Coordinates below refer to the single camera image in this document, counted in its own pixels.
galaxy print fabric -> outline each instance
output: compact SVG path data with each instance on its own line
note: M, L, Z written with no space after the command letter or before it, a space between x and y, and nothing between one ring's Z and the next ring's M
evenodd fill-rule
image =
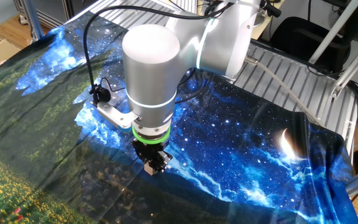
M146 174L133 135L90 103L81 42L90 16L51 30L0 67L1 170L53 201L33 212L1 197L0 220L60 222L41 218L53 211L76 223L358 223L340 135L202 70L178 87L180 100L213 75L202 95L175 107L168 169ZM99 18L88 35L96 82L106 77L112 89L125 87L125 32ZM129 110L125 91L110 103Z

table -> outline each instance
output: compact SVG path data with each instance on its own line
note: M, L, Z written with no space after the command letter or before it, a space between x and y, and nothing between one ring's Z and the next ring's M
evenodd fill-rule
M106 6L130 3L131 2L125 0L101 0L94 3L70 21L74 21L88 11L95 13ZM148 0L138 0L135 2L135 5L143 5L145 7L172 12L172 9ZM155 15L149 12L128 13L119 10L105 12L101 16L126 29L141 24L160 24L164 26L168 21L168 17L166 16ZM350 88L347 87L338 99L332 101L329 100L329 97L331 95L331 89L335 84L334 79L313 75L308 71L305 64L275 54L252 43L249 47L249 55L258 59L271 71L275 72L278 77L282 78L284 83L321 119L328 129L340 134L345 139L347 151L352 157L353 135L356 127L358 107L354 93ZM236 86L261 96L287 110L300 111L299 106L288 98L288 94L280 88L278 83L273 82L261 68L245 64L238 74L238 77L232 80L232 82Z
M126 26L142 19L134 16L148 16L116 13L110 16ZM133 135L117 130L90 102L81 40L91 16L52 30L0 66L0 222L357 222L342 182L352 172L342 137L256 96L264 90L248 86L268 77L252 67L235 81L241 88L195 70L178 87L178 100L209 87L175 107L166 148L174 159L163 174L142 172ZM150 15L143 22L163 20ZM97 83L106 77L111 88L124 87L126 32L103 18L91 26ZM293 75L302 69L296 62L256 45L251 52L274 71L276 59L277 69L292 63L288 79L296 83ZM125 91L113 93L110 103L126 109Z

starry sky pattern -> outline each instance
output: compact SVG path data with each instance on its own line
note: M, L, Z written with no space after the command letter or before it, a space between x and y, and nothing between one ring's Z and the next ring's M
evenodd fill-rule
M56 35L53 43L19 80L17 89L26 88L24 94L30 94L59 73L84 64L82 29L89 16L49 33ZM103 19L91 27L90 57L112 50L96 83L106 77L112 89L125 87L121 48L125 31ZM178 87L177 100L202 88L211 75L197 70ZM82 127L80 140L121 149L135 159L130 147L133 135L122 133L97 112L89 90L73 102L85 101L75 118ZM125 91L111 95L112 105L129 111ZM293 154L283 150L285 131ZM309 123L303 113L230 85L219 75L202 95L176 105L166 151L173 155L167 173L184 177L220 200L294 212L308 223L358 222L342 182L352 174L342 137Z

white robotic arm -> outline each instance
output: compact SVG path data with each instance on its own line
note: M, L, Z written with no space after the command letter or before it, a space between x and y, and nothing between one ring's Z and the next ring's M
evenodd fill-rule
M177 86L189 68L236 78L250 44L261 0L224 2L215 18L171 18L165 27L129 29L122 41L126 91L131 112L122 114L106 102L98 111L117 127L130 130L137 155L149 174L163 172L172 156L168 144ZM194 16L187 12L180 14Z

black cable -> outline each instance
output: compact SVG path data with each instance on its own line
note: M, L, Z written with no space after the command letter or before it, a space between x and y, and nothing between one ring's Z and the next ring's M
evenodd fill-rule
M89 72L89 80L91 81L91 91L90 93L93 94L93 103L96 104L98 103L98 96L96 94L96 88L95 88L95 84L94 84L94 80L93 80L93 74L92 74L92 66L90 63L90 56L88 53L88 44L86 43L86 38L88 36L88 30L91 26L91 23L102 13L106 12L106 11L111 11L111 10L116 10L116 9L133 9L133 10L140 10L140 11L146 11L146 12L151 12L151 13L155 13L155 14L159 14L159 15L163 15L163 16L169 16L169 17L174 17L177 19L190 19L190 20L197 20L197 19L208 19L211 17L214 17L218 14L223 13L226 9L228 9L229 7L231 7L233 5L233 3L228 3L226 6L224 6L222 9L213 12L209 15L206 16L183 16L183 15L177 15L177 14L172 14L169 12L163 12L163 11L159 11L159 10L155 10L155 9L150 9L150 8L146 8L146 7L139 7L139 6L110 6L110 7L105 7L104 9L99 10L98 12L96 12L88 21L88 23L85 26L84 29L84 36L83 36L83 44L84 44L84 52L85 52L85 60L86 60L86 66L88 67L88 72Z
M196 71L196 70L195 70L194 68L191 69L190 75L189 75L183 82L180 82L180 83L178 84L178 86L180 86L180 85L186 83L189 79L191 79L191 78L193 77L194 73L196 73L195 71Z
M172 4L174 4L176 7L178 7L179 9L181 9L183 12L186 12L184 9L182 9L180 6L178 6L176 3L174 3L172 0L169 0Z
M311 0L309 0L309 6L308 6L308 21L310 22L310 11L311 11Z
M354 200L358 197L358 193L352 198L352 202L354 202Z
M331 10L332 10L333 12L338 12L339 9L338 9L338 10L334 10L334 5L331 7Z
M272 41L272 24L273 24L273 15L272 15L272 20L270 21L270 26L268 28L268 35L270 37L269 41Z
M189 101L193 98L196 98L197 96L200 96L200 94L204 93L205 90L208 88L209 84L211 83L211 80L212 78L214 77L214 74L211 75L211 77L209 78L208 82L205 84L204 87L202 87L202 89L198 90L197 92L195 92L194 94L192 94L191 96L189 96L188 98L186 99L182 99L182 100L179 100L179 101L176 101L175 104L178 104L178 103L183 103L183 102L186 102L186 101Z
M112 92L117 92L117 91L120 91L120 90L125 90L125 87L122 87L122 88L119 88L118 90L113 90L111 88L111 85L110 85L110 82L109 80L106 78L106 77L103 77L101 80L100 80L100 86L102 87L102 81L105 80L107 82L107 84L109 85L109 88Z
M318 73L315 73L314 71L312 71L312 70L310 69L310 66L307 66L307 67L308 67L309 72L312 73L313 75L324 76L324 77L330 77L330 76L340 75L340 74L342 74L343 72L345 72L345 70L342 70L342 71L336 72L336 73L324 74L324 72L316 70L316 71L318 71L318 72L321 72L321 74L318 74Z

